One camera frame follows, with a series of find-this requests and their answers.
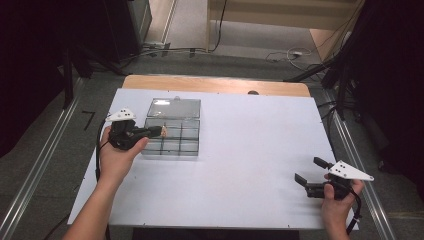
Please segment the white table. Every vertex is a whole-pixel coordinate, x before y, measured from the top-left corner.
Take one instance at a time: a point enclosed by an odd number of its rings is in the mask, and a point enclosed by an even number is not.
[[[153,98],[201,99],[198,157],[136,157],[110,224],[182,228],[322,229],[320,199],[294,173],[323,182],[317,156],[335,162],[313,98],[118,89],[143,126]],[[91,158],[68,223],[93,191]]]

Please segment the gray floor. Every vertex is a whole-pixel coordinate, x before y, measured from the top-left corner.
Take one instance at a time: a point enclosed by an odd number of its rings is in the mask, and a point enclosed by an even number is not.
[[[264,81],[282,80],[300,73],[287,62],[268,63],[260,59],[247,59],[211,55],[170,53],[165,57],[143,56],[135,59],[126,69],[134,74],[176,74],[194,76],[225,76],[254,78]],[[94,149],[96,131],[101,119],[108,112],[114,93],[124,78],[110,72],[95,73],[85,80],[85,87],[75,112],[65,129],[51,162],[48,165],[12,239],[43,239],[50,229],[70,212],[78,192],[88,161]],[[317,103],[325,101],[320,85],[307,80],[307,85]],[[59,95],[33,123],[18,145],[0,159],[0,214],[3,217],[10,201],[34,164],[47,140],[59,114],[63,95]],[[322,108],[322,114],[328,108]],[[89,115],[95,112],[86,131]],[[347,123],[367,171],[376,181],[373,183],[386,210],[398,239],[422,239],[424,230],[423,202],[418,198],[415,186],[401,175],[389,175],[378,171],[378,155],[362,127],[348,113]],[[332,129],[336,155],[346,159],[344,147]],[[370,213],[363,208],[360,230],[352,233],[352,239],[379,239]],[[63,224],[51,237],[59,239],[67,226]],[[113,239],[130,239],[131,229],[113,227]],[[323,231],[301,231],[301,239],[326,239]]]

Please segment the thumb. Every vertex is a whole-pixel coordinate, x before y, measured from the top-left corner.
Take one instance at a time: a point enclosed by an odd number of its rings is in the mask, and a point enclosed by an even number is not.
[[[131,149],[128,150],[128,153],[131,154],[131,156],[134,158],[139,154],[143,149],[146,147],[147,143],[149,142],[149,139],[147,137],[144,137],[134,145]]]
[[[334,188],[333,185],[327,183],[324,184],[324,195],[325,199],[334,200]]]

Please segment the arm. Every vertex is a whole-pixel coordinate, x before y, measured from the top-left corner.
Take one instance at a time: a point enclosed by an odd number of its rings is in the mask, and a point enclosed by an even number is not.
[[[105,128],[101,146],[107,142],[109,132],[110,127]],[[115,194],[135,156],[144,149],[147,142],[148,139],[143,138],[128,151],[115,149],[110,144],[104,145],[100,151],[99,182],[63,239],[104,239]]]
[[[352,181],[352,189],[359,194],[364,188],[360,180]],[[346,233],[346,218],[349,210],[355,202],[353,194],[347,195],[343,200],[334,200],[334,188],[330,184],[324,186],[324,201],[321,208],[321,216],[330,240],[349,240]]]

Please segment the human hand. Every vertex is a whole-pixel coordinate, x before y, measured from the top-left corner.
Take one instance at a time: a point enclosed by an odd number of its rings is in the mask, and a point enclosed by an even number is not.
[[[99,184],[117,189],[128,174],[133,160],[147,145],[148,138],[140,139],[134,147],[123,151],[107,143],[111,126],[103,131],[100,141],[100,179]]]
[[[352,180],[352,189],[359,194],[364,188],[361,180]],[[331,184],[324,185],[324,201],[321,216],[330,239],[349,239],[346,233],[346,218],[355,202],[355,196],[349,193],[343,200],[334,199],[334,188]]]

